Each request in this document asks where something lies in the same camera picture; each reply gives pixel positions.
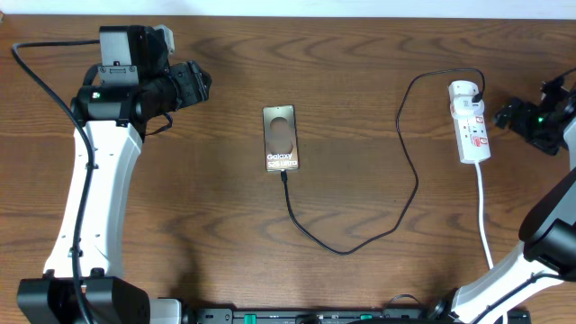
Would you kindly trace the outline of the Samsung Galaxy smartphone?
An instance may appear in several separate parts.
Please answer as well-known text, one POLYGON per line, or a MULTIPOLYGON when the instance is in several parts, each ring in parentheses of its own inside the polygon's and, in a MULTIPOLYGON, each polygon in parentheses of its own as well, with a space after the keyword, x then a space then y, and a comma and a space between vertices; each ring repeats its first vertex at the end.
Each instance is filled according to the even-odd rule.
POLYGON ((265 169, 268 172, 298 170, 300 158, 293 105, 263 108, 265 169))

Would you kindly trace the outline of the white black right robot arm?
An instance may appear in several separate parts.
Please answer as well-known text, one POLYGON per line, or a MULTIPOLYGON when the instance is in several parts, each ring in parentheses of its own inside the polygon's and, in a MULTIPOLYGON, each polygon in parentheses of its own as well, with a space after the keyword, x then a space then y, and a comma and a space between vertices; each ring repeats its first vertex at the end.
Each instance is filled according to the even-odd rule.
MULTIPOLYGON (((541 85, 539 103, 511 98, 493 117, 526 143, 554 156, 575 153, 575 90, 561 73, 541 85)), ((449 87, 460 159, 478 165, 490 155, 483 131, 484 89, 468 81, 449 87)), ((544 289, 575 279, 575 172, 568 174, 526 215, 518 243, 480 279, 455 290, 428 313, 448 323, 504 323, 509 312, 544 289)))

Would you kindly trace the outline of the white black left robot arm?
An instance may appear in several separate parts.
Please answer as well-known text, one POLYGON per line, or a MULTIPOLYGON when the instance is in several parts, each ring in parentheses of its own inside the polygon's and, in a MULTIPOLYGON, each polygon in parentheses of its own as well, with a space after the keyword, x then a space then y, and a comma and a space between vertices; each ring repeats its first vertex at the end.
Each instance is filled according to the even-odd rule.
POLYGON ((63 105, 75 162, 58 238, 41 278, 20 281, 18 307, 31 323, 192 323, 182 301, 123 279, 122 231, 148 122, 206 101, 211 77, 194 61, 170 64, 164 25, 104 26, 96 44, 101 62, 63 105))

